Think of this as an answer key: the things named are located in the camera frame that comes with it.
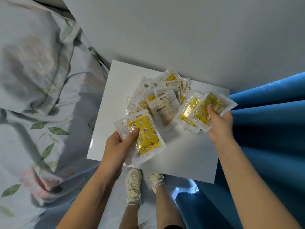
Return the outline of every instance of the pillow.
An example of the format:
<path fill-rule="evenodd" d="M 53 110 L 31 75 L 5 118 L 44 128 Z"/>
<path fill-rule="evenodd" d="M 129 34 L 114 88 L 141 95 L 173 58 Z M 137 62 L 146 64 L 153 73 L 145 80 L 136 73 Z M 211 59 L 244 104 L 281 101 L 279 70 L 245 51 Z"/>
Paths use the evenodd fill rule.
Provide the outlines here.
<path fill-rule="evenodd" d="M 0 19 L 0 108 L 48 115 L 80 28 L 31 0 L 0 0 Z"/>

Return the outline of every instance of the sneaker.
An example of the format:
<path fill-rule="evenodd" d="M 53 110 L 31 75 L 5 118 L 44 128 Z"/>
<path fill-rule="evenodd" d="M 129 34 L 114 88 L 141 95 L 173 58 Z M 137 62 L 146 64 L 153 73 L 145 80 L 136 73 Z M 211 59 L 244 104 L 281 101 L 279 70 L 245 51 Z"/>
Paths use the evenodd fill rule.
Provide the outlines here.
<path fill-rule="evenodd" d="M 141 203 L 141 170 L 131 168 L 128 170 L 125 184 L 127 191 L 127 205 L 135 205 L 137 208 L 140 207 Z"/>
<path fill-rule="evenodd" d="M 164 185 L 164 176 L 162 173 L 149 172 L 150 183 L 152 185 L 152 190 L 156 193 L 156 188 L 158 185 Z"/>

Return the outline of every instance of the hand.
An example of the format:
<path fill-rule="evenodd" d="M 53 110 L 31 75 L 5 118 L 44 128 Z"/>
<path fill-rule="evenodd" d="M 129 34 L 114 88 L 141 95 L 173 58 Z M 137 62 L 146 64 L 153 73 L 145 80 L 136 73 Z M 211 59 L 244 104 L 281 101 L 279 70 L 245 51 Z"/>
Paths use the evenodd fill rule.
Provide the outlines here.
<path fill-rule="evenodd" d="M 226 112 L 222 117 L 213 109 L 212 105 L 208 106 L 208 113 L 211 117 L 212 128 L 209 130 L 211 141 L 216 145 L 225 139 L 234 139 L 233 137 L 233 117 L 231 111 Z"/>
<path fill-rule="evenodd" d="M 139 128 L 135 128 L 122 142 L 120 135 L 115 131 L 106 141 L 102 161 L 98 167 L 98 176 L 104 181 L 114 182 L 119 178 L 129 147 L 135 142 Z"/>

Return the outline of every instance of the blue curtain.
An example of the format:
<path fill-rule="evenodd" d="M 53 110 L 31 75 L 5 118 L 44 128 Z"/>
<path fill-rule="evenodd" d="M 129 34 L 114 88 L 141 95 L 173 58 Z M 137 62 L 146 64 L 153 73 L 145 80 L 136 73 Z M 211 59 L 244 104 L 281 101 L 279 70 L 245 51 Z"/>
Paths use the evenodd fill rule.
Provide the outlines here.
<path fill-rule="evenodd" d="M 232 111 L 236 141 L 305 228 L 305 72 L 230 98 L 238 103 Z M 195 182 L 199 192 L 176 198 L 188 229 L 227 228 L 225 221 L 242 228 L 219 161 L 214 184 Z M 213 217 L 203 215 L 207 207 Z"/>

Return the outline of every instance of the bed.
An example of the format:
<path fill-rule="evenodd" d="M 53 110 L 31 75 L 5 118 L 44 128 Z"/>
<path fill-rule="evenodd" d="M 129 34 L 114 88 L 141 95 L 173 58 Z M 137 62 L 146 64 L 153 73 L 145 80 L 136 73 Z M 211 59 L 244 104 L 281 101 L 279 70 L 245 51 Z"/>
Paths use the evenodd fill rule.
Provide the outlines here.
<path fill-rule="evenodd" d="M 0 0 L 0 18 L 1 227 L 55 228 L 98 166 L 86 154 L 109 70 L 39 3 Z"/>

